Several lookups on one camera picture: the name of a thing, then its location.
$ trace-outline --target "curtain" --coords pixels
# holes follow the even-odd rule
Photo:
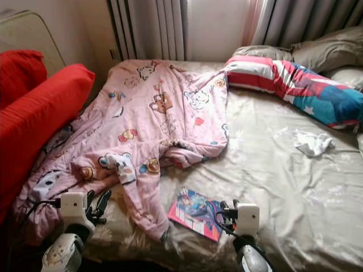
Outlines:
[[[122,59],[184,60],[179,0],[109,0]]]
[[[108,0],[122,59],[218,61],[363,25],[363,0]]]
[[[363,0],[264,0],[264,6],[254,45],[288,48],[363,23]]]

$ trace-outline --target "striped pillow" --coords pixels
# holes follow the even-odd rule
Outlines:
[[[277,95],[331,128],[363,124],[363,93],[293,62],[234,56],[225,71],[229,86]]]

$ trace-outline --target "headboard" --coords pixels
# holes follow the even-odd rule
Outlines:
[[[0,11],[0,52],[17,49],[40,51],[48,77],[65,67],[43,19],[34,12]]]

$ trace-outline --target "magazine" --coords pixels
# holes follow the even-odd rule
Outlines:
[[[222,230],[214,221],[214,215],[221,210],[218,201],[182,187],[169,210],[168,217],[217,242]]]

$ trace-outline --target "white cloth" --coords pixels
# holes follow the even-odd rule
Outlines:
[[[334,148],[333,139],[325,133],[316,135],[314,133],[299,131],[295,147],[308,157],[317,157],[326,151],[326,149]]]

